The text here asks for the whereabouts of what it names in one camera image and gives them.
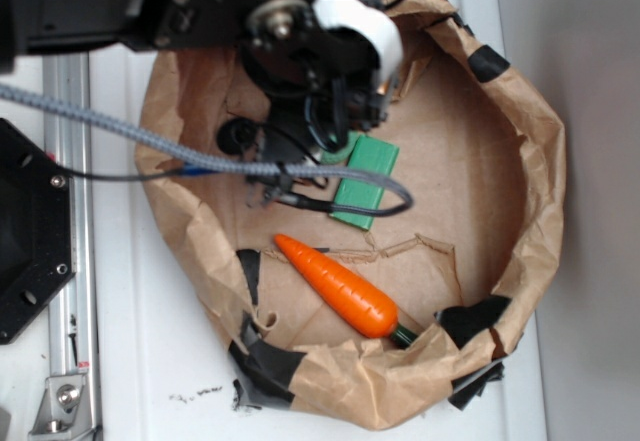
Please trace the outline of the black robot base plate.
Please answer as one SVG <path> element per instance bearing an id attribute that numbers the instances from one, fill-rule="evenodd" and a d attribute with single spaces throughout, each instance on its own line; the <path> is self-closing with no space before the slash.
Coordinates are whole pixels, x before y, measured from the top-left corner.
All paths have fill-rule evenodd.
<path id="1" fill-rule="evenodd" d="M 14 342 L 74 274 L 70 182 L 1 120 L 1 343 Z"/>

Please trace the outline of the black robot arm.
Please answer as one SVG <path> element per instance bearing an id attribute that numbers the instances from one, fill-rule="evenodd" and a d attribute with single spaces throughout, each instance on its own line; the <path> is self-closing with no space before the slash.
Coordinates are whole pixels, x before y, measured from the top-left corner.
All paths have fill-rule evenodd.
<path id="1" fill-rule="evenodd" d="M 336 151 L 386 117 L 403 56 L 387 12 L 383 0 L 1 0 L 1 69 L 114 44 L 234 48 L 299 141 Z"/>

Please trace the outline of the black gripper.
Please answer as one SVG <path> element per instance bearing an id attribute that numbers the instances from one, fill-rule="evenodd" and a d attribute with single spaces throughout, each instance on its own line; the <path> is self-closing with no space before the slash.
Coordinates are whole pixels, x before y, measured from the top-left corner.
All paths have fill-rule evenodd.
<path id="1" fill-rule="evenodd" d="M 376 88 L 374 48 L 354 31 L 321 28 L 312 3 L 272 0 L 248 16 L 251 38 L 242 45 L 242 65 L 271 107 L 263 122 L 242 116 L 226 121 L 217 145 L 241 160 L 278 166 L 274 176 L 247 177 L 263 188 L 263 203 L 328 209 L 330 203 L 294 192 L 302 179 L 291 166 L 316 167 L 320 153 L 343 148 L 350 131 L 368 131 L 385 121 L 399 68 L 388 84 Z"/>

